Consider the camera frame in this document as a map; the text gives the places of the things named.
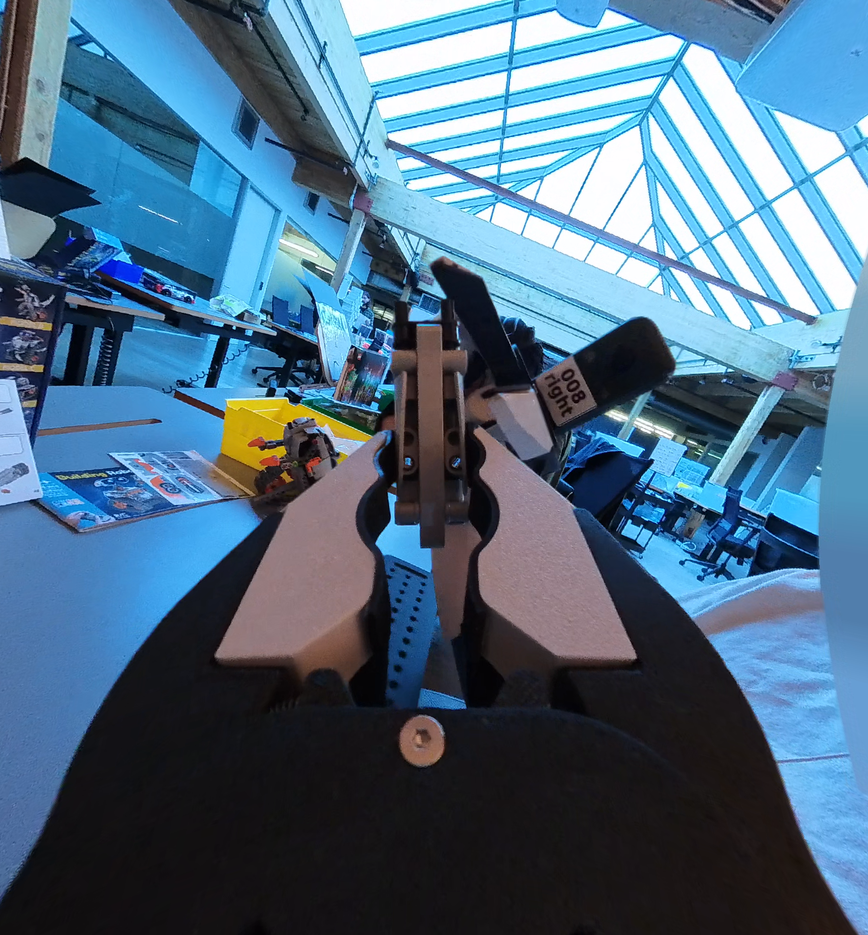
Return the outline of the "yellow storage bin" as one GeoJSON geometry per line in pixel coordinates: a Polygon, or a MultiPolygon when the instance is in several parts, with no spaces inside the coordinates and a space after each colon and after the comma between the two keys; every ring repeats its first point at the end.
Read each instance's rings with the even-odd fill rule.
{"type": "Polygon", "coordinates": [[[261,450],[252,445],[253,439],[280,441],[286,424],[299,417],[313,418],[317,427],[334,439],[343,457],[351,454],[372,435],[280,396],[230,399],[226,402],[221,453],[256,471],[261,470],[262,460],[280,456],[283,448],[261,450]]]}

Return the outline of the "white orange leaflet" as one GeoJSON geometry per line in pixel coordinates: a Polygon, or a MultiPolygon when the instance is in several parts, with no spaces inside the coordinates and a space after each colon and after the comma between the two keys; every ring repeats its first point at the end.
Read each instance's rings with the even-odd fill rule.
{"type": "Polygon", "coordinates": [[[134,472],[174,507],[198,506],[226,499],[177,461],[160,452],[110,452],[120,466],[134,472]]]}

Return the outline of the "colourful toy box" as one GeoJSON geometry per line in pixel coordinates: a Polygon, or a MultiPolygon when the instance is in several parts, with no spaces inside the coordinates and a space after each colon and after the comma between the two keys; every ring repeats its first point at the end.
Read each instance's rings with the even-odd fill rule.
{"type": "Polygon", "coordinates": [[[351,346],[333,399],[341,403],[370,407],[390,368],[390,363],[389,354],[351,346]]]}

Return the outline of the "dark blue kit box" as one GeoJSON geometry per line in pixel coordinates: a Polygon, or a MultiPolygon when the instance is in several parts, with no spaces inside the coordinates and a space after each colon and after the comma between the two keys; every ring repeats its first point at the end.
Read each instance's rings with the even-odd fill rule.
{"type": "Polygon", "coordinates": [[[36,440],[63,325],[66,286],[28,263],[0,259],[0,379],[17,382],[36,440]]]}

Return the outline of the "grey orange toy robot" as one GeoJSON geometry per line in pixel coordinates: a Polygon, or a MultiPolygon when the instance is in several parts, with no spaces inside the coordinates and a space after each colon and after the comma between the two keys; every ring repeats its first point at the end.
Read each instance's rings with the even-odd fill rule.
{"type": "Polygon", "coordinates": [[[317,426],[314,418],[298,417],[285,425],[282,439],[253,438],[249,448],[274,450],[260,461],[262,469],[254,479],[259,506],[283,509],[306,493],[339,463],[341,453],[331,435],[317,426]]]}

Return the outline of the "person's white shirt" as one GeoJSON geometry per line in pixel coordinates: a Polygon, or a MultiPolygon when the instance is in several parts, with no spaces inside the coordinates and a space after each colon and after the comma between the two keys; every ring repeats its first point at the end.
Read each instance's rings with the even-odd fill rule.
{"type": "Polygon", "coordinates": [[[851,924],[868,933],[868,794],[849,758],[819,572],[724,580],[677,600],[744,691],[815,862],[851,924]]]}

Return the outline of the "grey brick assembly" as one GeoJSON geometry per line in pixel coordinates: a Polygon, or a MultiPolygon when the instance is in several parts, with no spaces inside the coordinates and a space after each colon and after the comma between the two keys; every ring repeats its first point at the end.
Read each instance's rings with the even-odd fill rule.
{"type": "Polygon", "coordinates": [[[440,315],[421,322],[412,320],[408,304],[396,304],[395,521],[417,525],[424,548],[443,547],[447,527],[468,517],[466,369],[452,301],[443,300],[440,315]]]}

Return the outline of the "black legged table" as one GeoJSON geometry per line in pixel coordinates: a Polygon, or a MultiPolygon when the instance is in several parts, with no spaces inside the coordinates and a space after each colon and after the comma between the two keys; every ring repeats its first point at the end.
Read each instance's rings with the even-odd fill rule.
{"type": "Polygon", "coordinates": [[[103,284],[112,287],[123,297],[160,312],[168,325],[193,335],[209,335],[216,338],[206,374],[207,388],[215,388],[218,385],[232,340],[259,346],[265,337],[272,338],[277,335],[277,330],[269,325],[257,321],[243,321],[213,310],[208,302],[201,298],[197,298],[194,303],[187,303],[158,294],[141,285],[118,280],[106,273],[99,272],[97,276],[103,284]]]}
{"type": "Polygon", "coordinates": [[[127,298],[110,300],[68,292],[63,321],[71,326],[64,373],[52,377],[52,384],[82,386],[89,366],[94,332],[102,335],[94,366],[93,386],[113,384],[124,335],[134,329],[137,318],[165,321],[165,316],[127,298]]]}

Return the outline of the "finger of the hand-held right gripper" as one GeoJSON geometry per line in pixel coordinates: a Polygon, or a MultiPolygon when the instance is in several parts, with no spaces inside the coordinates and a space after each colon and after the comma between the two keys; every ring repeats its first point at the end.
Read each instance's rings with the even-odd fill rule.
{"type": "Polygon", "coordinates": [[[487,434],[520,460],[532,461],[555,450],[555,437],[533,387],[487,395],[487,409],[490,422],[487,434]]]}
{"type": "Polygon", "coordinates": [[[474,526],[448,525],[443,547],[430,550],[440,631],[448,641],[461,633],[470,560],[480,541],[474,526]]]}

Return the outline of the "white hanging panel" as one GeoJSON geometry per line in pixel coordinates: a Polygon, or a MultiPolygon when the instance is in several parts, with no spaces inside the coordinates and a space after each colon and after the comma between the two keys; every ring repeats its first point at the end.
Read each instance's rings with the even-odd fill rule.
{"type": "Polygon", "coordinates": [[[788,2],[735,80],[739,94],[833,131],[868,116],[868,1],[788,2]]]}

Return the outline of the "green bin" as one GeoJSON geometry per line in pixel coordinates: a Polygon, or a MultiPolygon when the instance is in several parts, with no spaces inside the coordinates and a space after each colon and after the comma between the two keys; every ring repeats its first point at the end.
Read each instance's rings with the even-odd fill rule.
{"type": "Polygon", "coordinates": [[[328,393],[304,393],[301,404],[370,436],[378,431],[381,413],[377,407],[337,400],[328,393]]]}

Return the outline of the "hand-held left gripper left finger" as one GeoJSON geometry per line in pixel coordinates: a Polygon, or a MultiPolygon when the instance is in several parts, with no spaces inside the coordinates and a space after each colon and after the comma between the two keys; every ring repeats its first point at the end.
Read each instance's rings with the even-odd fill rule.
{"type": "Polygon", "coordinates": [[[297,683],[338,672],[383,691],[391,610],[377,545],[389,525],[392,433],[370,438],[288,506],[215,659],[286,669],[297,683]]]}

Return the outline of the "toy car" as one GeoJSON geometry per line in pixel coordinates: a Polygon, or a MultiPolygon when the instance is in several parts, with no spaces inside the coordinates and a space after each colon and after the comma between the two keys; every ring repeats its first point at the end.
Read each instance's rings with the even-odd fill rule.
{"type": "Polygon", "coordinates": [[[196,303],[196,292],[148,268],[143,268],[139,284],[156,295],[190,305],[196,303]]]}

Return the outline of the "person's right forearm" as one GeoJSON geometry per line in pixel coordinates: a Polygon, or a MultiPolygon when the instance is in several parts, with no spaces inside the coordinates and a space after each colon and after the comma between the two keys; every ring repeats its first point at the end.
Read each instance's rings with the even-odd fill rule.
{"type": "Polygon", "coordinates": [[[422,687],[440,695],[465,699],[453,648],[449,641],[438,638],[432,642],[428,651],[422,687]]]}

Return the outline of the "blue instruction booklet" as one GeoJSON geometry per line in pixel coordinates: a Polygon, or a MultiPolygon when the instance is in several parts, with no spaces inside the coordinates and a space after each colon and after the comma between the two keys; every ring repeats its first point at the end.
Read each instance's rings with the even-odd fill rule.
{"type": "MultiPolygon", "coordinates": [[[[186,462],[185,466],[195,476],[226,495],[226,499],[208,504],[253,496],[250,490],[237,484],[195,450],[137,452],[160,452],[173,460],[186,462]]],[[[134,472],[114,463],[108,468],[41,474],[40,505],[77,532],[207,505],[174,507],[134,472]]]]}

